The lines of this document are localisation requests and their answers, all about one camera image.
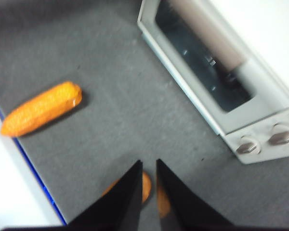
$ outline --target oven door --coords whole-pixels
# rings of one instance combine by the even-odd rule
[[[144,38],[217,134],[289,108],[289,91],[209,1],[143,0]]]

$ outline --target orange object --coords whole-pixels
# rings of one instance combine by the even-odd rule
[[[0,132],[12,137],[32,132],[77,106],[81,99],[78,85],[70,81],[59,84],[14,109]]]
[[[107,194],[107,193],[116,185],[116,183],[117,183],[118,181],[119,181],[119,179],[116,180],[116,181],[114,181],[114,182],[103,192],[102,196],[104,196],[105,194]],[[149,195],[150,195],[150,193],[151,193],[151,188],[152,188],[152,184],[151,184],[150,177],[149,177],[149,175],[148,175],[146,172],[143,172],[143,201],[142,201],[142,203],[144,203],[144,202],[148,199],[148,197],[149,197]]]
[[[171,210],[170,201],[169,201],[169,198],[168,198],[166,192],[164,191],[162,186],[159,184],[158,184],[157,192],[158,192],[158,195],[157,195],[158,214],[159,214],[160,218],[164,218],[167,216],[167,214],[170,213],[170,210]]]

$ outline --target toaster oven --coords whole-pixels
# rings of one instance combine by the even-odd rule
[[[289,156],[289,68],[287,73],[275,71],[229,23],[231,17],[218,6],[223,2],[227,3],[143,0],[138,26],[178,85],[242,163]],[[233,11],[238,2],[242,1],[233,1]],[[266,17],[264,12],[259,16]],[[289,28],[289,22],[283,23]],[[289,61],[289,56],[280,59]]]

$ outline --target blue edge strip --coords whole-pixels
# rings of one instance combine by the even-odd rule
[[[1,120],[4,119],[4,116],[3,116],[3,113],[1,112],[1,110],[0,110],[0,119]],[[40,187],[43,189],[47,199],[52,204],[52,206],[53,206],[57,216],[61,220],[62,224],[66,225],[66,221],[64,220],[64,218],[63,218],[58,206],[54,202],[54,199],[50,195],[50,193],[49,193],[48,189],[46,188],[45,184],[43,183],[42,179],[39,177],[38,172],[35,170],[33,164],[31,163],[29,157],[25,153],[25,151],[24,151],[23,147],[21,146],[20,142],[18,141],[17,138],[13,138],[13,141],[16,144],[17,148],[19,149],[20,153],[22,154],[23,158],[25,159],[26,163],[28,164],[29,168],[31,169],[31,171],[32,171],[33,175],[35,176],[36,180],[38,181]]]

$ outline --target gray carpet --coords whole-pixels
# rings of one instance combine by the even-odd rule
[[[289,227],[289,158],[244,166],[141,37],[140,0],[0,0],[0,108],[70,79],[71,113],[19,139],[67,222],[137,159],[161,158],[235,224]],[[156,194],[140,231],[158,230]]]

